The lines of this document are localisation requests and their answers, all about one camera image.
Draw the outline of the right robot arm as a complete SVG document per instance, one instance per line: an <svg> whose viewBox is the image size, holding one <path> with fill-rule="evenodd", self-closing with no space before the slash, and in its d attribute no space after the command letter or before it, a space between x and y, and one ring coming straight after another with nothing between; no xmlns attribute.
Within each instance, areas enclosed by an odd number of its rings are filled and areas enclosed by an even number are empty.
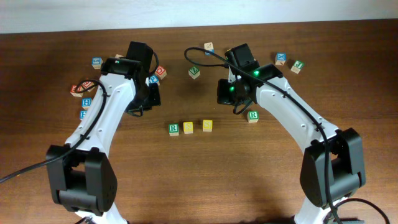
<svg viewBox="0 0 398 224"><path fill-rule="evenodd" d="M305 200L294 223L335 223L337 206L366 183L363 144L353 129L327 121L294 92L273 64L261 66L248 44L225 52L229 77L218 82L217 102L245 112L255 103L270 112L303 152L300 185Z"/></svg>

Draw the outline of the yellow S block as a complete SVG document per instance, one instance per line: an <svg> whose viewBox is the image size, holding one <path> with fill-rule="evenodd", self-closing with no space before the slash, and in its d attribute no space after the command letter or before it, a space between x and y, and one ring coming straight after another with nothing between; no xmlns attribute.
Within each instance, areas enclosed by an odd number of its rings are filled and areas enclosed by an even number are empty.
<svg viewBox="0 0 398 224"><path fill-rule="evenodd" d="M209 120L209 119L204 119L202 129L203 129L203 132L212 132L213 121Z"/></svg>
<svg viewBox="0 0 398 224"><path fill-rule="evenodd" d="M193 134L193 122L192 121L184 122L183 131L185 134Z"/></svg>

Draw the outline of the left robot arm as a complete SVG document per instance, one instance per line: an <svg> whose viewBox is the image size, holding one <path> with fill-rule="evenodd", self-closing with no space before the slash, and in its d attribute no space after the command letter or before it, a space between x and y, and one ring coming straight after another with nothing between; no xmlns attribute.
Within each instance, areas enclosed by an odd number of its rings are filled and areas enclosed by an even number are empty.
<svg viewBox="0 0 398 224"><path fill-rule="evenodd" d="M52 200L88 223L126 223L115 198L116 175L109 150L124 113L141 117L159 106L159 87L150 83L157 56L145 43L130 42L125 57L101 66L91 106L62 146L50 146L46 159Z"/></svg>

